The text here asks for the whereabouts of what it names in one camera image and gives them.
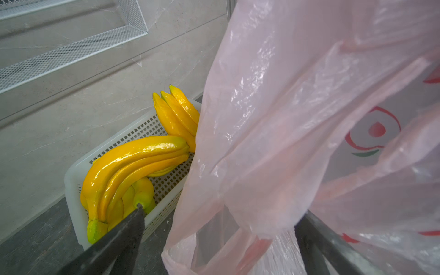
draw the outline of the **wire mesh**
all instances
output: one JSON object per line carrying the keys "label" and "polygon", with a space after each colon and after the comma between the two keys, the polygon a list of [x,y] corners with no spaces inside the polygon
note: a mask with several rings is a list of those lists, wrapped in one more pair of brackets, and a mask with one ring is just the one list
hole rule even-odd
{"label": "wire mesh", "polygon": [[[60,0],[0,0],[0,9],[11,3],[12,9],[26,8]],[[119,0],[119,6],[128,25],[106,31],[66,46],[37,55],[25,61],[0,69],[0,94],[23,83],[61,69],[104,50],[116,47],[147,34],[147,26],[137,0]],[[10,9],[0,10],[0,14]]]}

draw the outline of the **red logo on bag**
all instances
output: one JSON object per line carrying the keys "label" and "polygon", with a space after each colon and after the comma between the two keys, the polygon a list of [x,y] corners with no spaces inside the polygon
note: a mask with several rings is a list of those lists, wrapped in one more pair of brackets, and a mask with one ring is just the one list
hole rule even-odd
{"label": "red logo on bag", "polygon": [[[389,112],[388,110],[386,110],[384,108],[376,106],[373,109],[371,109],[371,111],[368,113],[372,113],[375,111],[382,112],[383,114],[390,116],[399,126],[399,132],[402,131],[399,120],[391,112]],[[368,134],[372,138],[382,137],[385,133],[386,133],[386,127],[378,121],[373,123],[368,129]],[[360,146],[353,141],[350,132],[348,132],[348,134],[345,136],[345,141],[356,150],[366,151],[366,152],[361,152],[361,153],[352,153],[353,155],[355,155],[357,157],[362,157],[362,158],[372,156],[375,153],[379,152],[379,150],[384,147],[383,145],[375,145],[375,146],[368,146],[368,147]]]}
{"label": "red logo on bag", "polygon": [[440,83],[440,66],[438,66],[423,82],[428,84]]}

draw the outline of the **dark countertop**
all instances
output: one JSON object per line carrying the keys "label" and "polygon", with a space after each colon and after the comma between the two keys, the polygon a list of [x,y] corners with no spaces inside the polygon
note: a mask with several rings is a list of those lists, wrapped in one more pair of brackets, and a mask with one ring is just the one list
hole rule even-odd
{"label": "dark countertop", "polygon": [[[166,275],[161,253],[174,211],[140,244],[134,275]],[[0,245],[0,274],[53,274],[83,252],[63,198]]]}

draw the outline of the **perforated basket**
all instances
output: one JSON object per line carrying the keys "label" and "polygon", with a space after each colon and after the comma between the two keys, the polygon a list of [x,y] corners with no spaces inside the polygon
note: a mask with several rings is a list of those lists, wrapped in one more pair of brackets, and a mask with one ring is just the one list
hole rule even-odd
{"label": "perforated basket", "polygon": [[[190,100],[197,110],[201,104]],[[147,136],[165,136],[166,131],[157,118],[156,110],[152,107],[145,115],[125,127],[95,149],[75,162],[64,176],[66,186],[66,200],[72,218],[73,228],[77,235],[78,243],[86,250],[91,244],[87,240],[88,213],[81,205],[80,193],[82,185],[92,166],[92,162],[111,149],[121,144]],[[154,186],[154,200],[157,206],[145,217],[144,242],[165,218],[176,208],[183,184],[186,181],[194,154],[190,153],[189,159],[177,166],[173,171],[158,178],[150,178]]]}

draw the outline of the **banana bunch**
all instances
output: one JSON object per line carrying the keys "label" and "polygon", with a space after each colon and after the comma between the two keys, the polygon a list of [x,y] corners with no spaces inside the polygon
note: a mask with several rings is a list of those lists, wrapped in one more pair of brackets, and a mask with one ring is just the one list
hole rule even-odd
{"label": "banana bunch", "polygon": [[138,203],[149,213],[155,207],[154,189],[146,176],[167,174],[188,159],[189,149],[178,136],[149,136],[120,145],[97,159],[80,195],[88,211],[89,242],[97,242]]}
{"label": "banana bunch", "polygon": [[200,114],[180,89],[170,85],[169,90],[171,94],[161,91],[162,97],[153,93],[158,118],[169,135],[184,138],[194,153]]}

